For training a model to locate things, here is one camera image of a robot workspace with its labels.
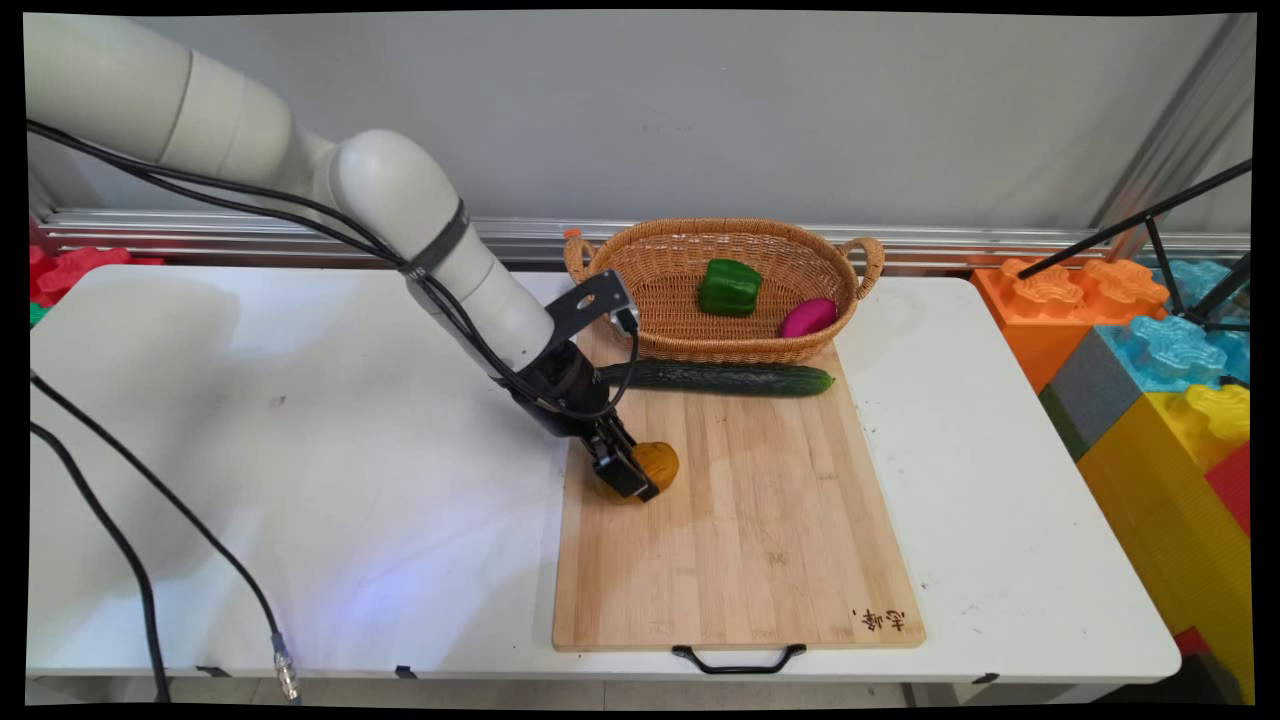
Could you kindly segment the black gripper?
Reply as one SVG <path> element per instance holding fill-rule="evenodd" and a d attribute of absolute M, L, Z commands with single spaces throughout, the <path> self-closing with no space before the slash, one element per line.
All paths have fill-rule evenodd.
<path fill-rule="evenodd" d="M 579 346 L 567 340 L 550 346 L 515 377 L 498 386 L 554 437 L 588 442 L 594 491 L 612 503 L 646 503 L 660 493 L 660 442 L 637 443 L 614 409 L 611 387 Z"/>

